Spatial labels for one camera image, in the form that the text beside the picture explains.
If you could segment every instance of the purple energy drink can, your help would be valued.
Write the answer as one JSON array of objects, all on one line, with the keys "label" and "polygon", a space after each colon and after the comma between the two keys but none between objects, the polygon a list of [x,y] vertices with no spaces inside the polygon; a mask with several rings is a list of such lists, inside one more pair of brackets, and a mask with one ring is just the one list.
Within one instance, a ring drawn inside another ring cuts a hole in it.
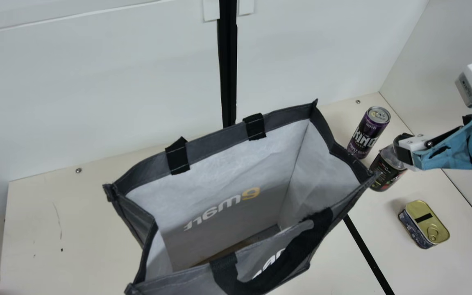
[{"label": "purple energy drink can", "polygon": [[363,115],[360,125],[354,131],[354,135],[347,145],[347,151],[358,159],[367,157],[389,121],[391,121],[391,114],[388,110],[382,107],[369,108]]}]

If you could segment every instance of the gold tin lid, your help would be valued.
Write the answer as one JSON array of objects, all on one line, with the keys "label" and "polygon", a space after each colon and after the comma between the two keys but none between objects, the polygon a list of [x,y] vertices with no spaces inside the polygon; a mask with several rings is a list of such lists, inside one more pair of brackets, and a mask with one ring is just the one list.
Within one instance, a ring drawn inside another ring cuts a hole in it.
[{"label": "gold tin lid", "polygon": [[405,211],[431,243],[439,244],[449,239],[449,231],[423,200],[405,205]]}]

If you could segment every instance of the shopping bag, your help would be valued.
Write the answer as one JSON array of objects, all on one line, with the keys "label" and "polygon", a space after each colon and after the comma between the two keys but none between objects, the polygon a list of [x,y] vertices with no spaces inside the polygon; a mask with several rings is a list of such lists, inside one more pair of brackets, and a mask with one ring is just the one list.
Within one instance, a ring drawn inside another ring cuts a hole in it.
[{"label": "shopping bag", "polygon": [[143,249],[127,295],[261,295],[309,268],[375,180],[316,103],[180,138],[103,185]]}]

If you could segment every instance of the tin can lid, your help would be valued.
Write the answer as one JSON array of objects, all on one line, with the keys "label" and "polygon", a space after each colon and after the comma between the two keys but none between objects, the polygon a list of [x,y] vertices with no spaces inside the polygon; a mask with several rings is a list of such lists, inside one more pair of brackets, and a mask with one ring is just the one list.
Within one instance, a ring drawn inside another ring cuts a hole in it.
[{"label": "tin can lid", "polygon": [[374,121],[375,123],[389,123],[391,121],[391,114],[388,110],[382,107],[372,107],[367,111],[369,115],[369,119]]},{"label": "tin can lid", "polygon": [[449,239],[449,231],[423,200],[408,203],[405,211],[431,243],[439,244]]}]

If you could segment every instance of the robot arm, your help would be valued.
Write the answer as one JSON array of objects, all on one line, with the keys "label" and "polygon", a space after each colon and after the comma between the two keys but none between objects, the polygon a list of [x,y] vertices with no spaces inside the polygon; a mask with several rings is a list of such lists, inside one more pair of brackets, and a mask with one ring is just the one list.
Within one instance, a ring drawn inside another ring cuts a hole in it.
[{"label": "robot arm", "polygon": [[[466,106],[472,108],[472,65],[455,83]],[[453,168],[472,170],[472,115],[464,117],[464,126],[431,138],[414,136],[395,145],[398,158],[409,169]]]}]

